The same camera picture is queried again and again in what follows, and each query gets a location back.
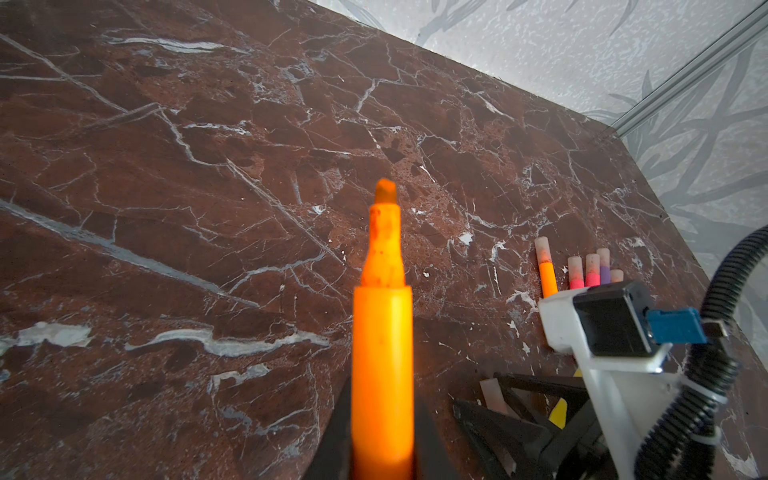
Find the brown marble countertop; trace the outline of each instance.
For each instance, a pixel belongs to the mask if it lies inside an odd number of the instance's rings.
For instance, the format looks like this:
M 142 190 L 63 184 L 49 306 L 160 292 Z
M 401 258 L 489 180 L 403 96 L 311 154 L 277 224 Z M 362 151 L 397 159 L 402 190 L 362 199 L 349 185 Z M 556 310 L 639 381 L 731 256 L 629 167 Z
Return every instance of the brown marble countertop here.
M 299 0 L 0 12 L 3 478 L 299 478 L 349 375 L 381 177 L 417 389 L 466 478 L 452 398 L 575 370 L 543 337 L 535 237 L 561 266 L 610 247 L 663 307 L 703 295 L 603 124 L 422 48 Z M 737 348 L 718 478 L 768 471 L 768 376 Z

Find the marker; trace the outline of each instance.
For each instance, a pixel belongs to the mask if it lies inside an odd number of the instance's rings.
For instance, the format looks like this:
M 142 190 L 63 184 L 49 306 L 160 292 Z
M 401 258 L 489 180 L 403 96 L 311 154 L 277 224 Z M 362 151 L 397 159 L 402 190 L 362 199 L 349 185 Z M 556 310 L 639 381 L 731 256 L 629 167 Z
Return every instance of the marker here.
M 584 270 L 581 267 L 581 257 L 568 258 L 568 287 L 571 290 L 584 288 Z
M 355 480 L 413 475 L 413 297 L 400 250 L 395 184 L 376 185 L 368 258 L 352 321 L 352 450 Z
M 611 270 L 611 283 L 618 283 L 624 281 L 623 270 Z
M 611 251 L 607 248 L 598 248 L 600 256 L 600 284 L 611 282 Z
M 600 256 L 596 253 L 587 255 L 587 286 L 600 285 Z
M 539 237 L 534 240 L 534 245 L 536 246 L 538 273 L 541 275 L 541 296 L 547 298 L 558 292 L 558 281 L 554 278 L 552 255 L 549 253 L 549 239 Z

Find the gray leaf pattern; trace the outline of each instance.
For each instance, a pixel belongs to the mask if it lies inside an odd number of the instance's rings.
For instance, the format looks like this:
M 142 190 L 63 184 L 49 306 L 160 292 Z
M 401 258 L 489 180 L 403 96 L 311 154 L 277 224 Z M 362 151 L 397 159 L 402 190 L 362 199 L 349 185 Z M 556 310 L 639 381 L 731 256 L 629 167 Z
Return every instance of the gray leaf pattern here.
M 640 0 L 627 0 L 627 6 L 624 8 L 624 14 L 621 16 L 621 19 L 614 27 L 613 31 L 611 32 L 611 35 L 613 35 L 619 27 L 621 27 L 629 18 L 630 15 L 632 15 L 632 12 L 634 12 L 634 8 L 637 7 L 637 3 Z
M 458 0 L 447 0 L 442 13 L 434 17 L 427 25 L 424 25 L 421 30 L 419 30 L 419 35 L 416 37 L 415 43 L 418 46 L 423 47 L 427 40 L 429 40 L 429 37 L 440 30 L 448 31 L 450 28 L 453 28 L 456 24 L 475 13 L 475 11 L 482 7 L 486 1 L 487 0 L 469 0 L 455 10 L 452 10 L 458 3 Z
M 643 86 L 641 90 L 641 100 L 643 98 L 646 98 L 650 93 L 654 90 L 654 86 L 650 82 L 650 70 L 645 71 L 645 77 L 643 77 Z M 629 105 L 629 108 L 634 107 L 636 104 L 639 103 L 639 101 L 635 100 L 634 98 L 630 98 L 626 95 L 621 94 L 608 94 L 609 97 L 616 98 L 617 100 L 621 100 L 624 103 Z M 597 109 L 597 110 L 588 110 L 588 111 L 582 111 L 581 114 L 587 115 L 588 117 L 596 118 L 598 120 L 602 120 L 606 124 L 612 124 L 616 120 L 618 120 L 621 115 L 625 114 L 626 111 L 610 111 L 610 110 L 604 110 L 604 109 Z
M 507 12 L 515 10 L 517 7 L 522 7 L 528 0 L 515 0 L 507 7 Z
M 339 0 L 342 5 L 344 5 L 344 8 L 349 10 L 349 13 L 353 15 L 353 17 L 357 18 L 362 23 L 368 25 L 369 27 L 378 28 L 379 30 L 386 31 L 384 29 L 384 26 L 379 22 L 379 20 L 376 19 L 373 15 L 371 15 L 370 12 L 365 10 L 360 5 L 357 5 L 352 0 Z
M 567 12 L 568 10 L 570 10 L 571 8 L 573 8 L 573 7 L 574 7 L 574 5 L 576 5 L 577 3 L 578 3 L 578 0 L 573 0 L 573 1 L 571 2 L 571 4 L 568 6 L 568 8 L 566 8 L 566 9 L 565 9 L 565 11 Z
M 712 178 L 711 173 L 703 174 L 705 167 L 725 164 L 729 161 L 728 158 L 723 157 L 723 151 L 718 150 L 719 141 L 732 143 L 750 141 L 749 138 L 741 137 L 726 137 L 723 140 L 723 133 L 727 129 L 740 122 L 753 121 L 761 117 L 765 119 L 768 115 L 768 105 L 733 111 L 736 99 L 749 73 L 755 46 L 756 44 L 752 44 L 746 47 L 732 59 L 729 65 L 733 63 L 733 68 L 726 68 L 726 65 L 716 68 L 679 95 L 673 104 L 662 108 L 624 137 L 627 149 L 641 165 L 641 170 L 652 187 L 669 185 L 670 181 L 677 179 L 672 188 L 664 188 L 666 191 L 659 195 L 659 200 L 672 216 L 673 221 L 687 223 L 687 225 L 679 224 L 678 227 L 691 250 L 700 258 L 700 262 L 711 256 L 714 256 L 717 261 L 722 260 L 730 248 L 753 228 L 738 223 L 711 220 L 692 211 L 694 207 L 728 199 L 745 190 L 768 185 L 766 162 L 758 165 L 757 171 L 741 175 L 736 180 L 724 184 L 721 184 L 719 179 Z M 721 93 L 715 89 L 716 84 L 720 85 L 718 89 L 725 85 Z M 643 97 L 653 90 L 648 74 L 643 81 L 642 89 Z M 611 97 L 627 103 L 632 100 L 618 94 L 612 94 Z M 695 111 L 705 111 L 706 107 L 710 110 L 707 117 L 698 118 L 694 115 Z M 617 115 L 616 112 L 610 111 L 603 111 L 602 114 L 605 118 Z M 674 149 L 670 150 L 664 146 L 670 144 L 675 145 Z M 663 153 L 650 154 L 650 151 Z M 751 208 L 753 208 L 755 221 L 766 221 L 768 210 L 765 204 L 753 205 Z M 765 298 L 764 286 L 757 287 L 754 282 L 747 284 L 742 302 L 737 309 L 737 319 L 750 341 L 758 332 L 756 322 L 762 322 L 760 332 L 768 329 L 768 300 Z M 768 339 L 762 339 L 756 343 L 764 344 L 766 340 Z M 761 352 L 759 348 L 756 348 L 756 352 L 765 364 L 768 360 L 768 352 Z

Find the patterned wallpaper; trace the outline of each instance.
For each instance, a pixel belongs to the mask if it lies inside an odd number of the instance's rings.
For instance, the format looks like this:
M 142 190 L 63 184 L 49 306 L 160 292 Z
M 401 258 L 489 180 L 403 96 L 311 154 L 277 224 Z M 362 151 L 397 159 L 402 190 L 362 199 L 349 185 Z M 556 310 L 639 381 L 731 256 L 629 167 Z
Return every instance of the patterned wallpaper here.
M 312 0 L 606 121 L 763 0 Z
M 768 223 L 768 34 L 624 138 L 710 276 Z M 653 87 L 647 80 L 645 91 Z M 737 322 L 768 365 L 768 262 L 750 278 Z

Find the yellow piece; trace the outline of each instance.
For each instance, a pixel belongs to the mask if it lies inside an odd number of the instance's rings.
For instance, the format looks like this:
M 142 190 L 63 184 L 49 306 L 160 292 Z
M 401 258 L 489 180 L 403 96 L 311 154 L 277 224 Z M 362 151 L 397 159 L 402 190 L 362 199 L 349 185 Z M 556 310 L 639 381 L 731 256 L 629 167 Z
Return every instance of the yellow piece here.
M 574 376 L 581 376 L 581 369 L 576 369 Z M 549 414 L 549 421 L 560 427 L 565 428 L 565 415 L 568 413 L 568 402 L 563 399 L 558 401 Z
M 395 184 L 381 179 L 370 243 L 355 288 L 352 446 L 355 480 L 410 480 L 413 472 L 413 298 L 400 251 Z

